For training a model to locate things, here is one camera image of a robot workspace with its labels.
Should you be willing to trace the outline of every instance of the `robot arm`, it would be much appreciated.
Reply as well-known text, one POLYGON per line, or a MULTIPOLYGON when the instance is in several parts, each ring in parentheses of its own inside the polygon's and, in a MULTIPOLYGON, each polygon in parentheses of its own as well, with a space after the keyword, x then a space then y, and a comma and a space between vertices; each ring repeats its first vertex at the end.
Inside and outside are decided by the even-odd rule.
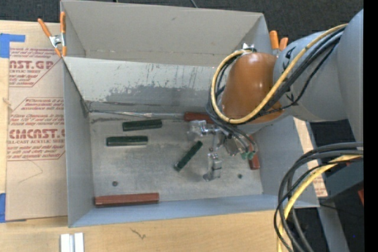
POLYGON ((286 115, 309 122, 349 119, 356 140, 363 140, 363 11, 347 25, 292 42, 277 56, 229 57, 218 68, 232 64, 224 91, 215 84, 221 73, 211 88, 222 122, 248 123, 245 131, 253 133, 286 115))

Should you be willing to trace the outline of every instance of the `metal bracket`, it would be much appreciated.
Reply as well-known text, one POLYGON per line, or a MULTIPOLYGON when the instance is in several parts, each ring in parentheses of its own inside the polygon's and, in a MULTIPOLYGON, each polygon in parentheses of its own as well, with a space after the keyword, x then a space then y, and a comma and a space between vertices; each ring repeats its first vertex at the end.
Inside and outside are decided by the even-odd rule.
POLYGON ((59 241, 60 252, 84 252, 84 234, 61 234, 59 241))

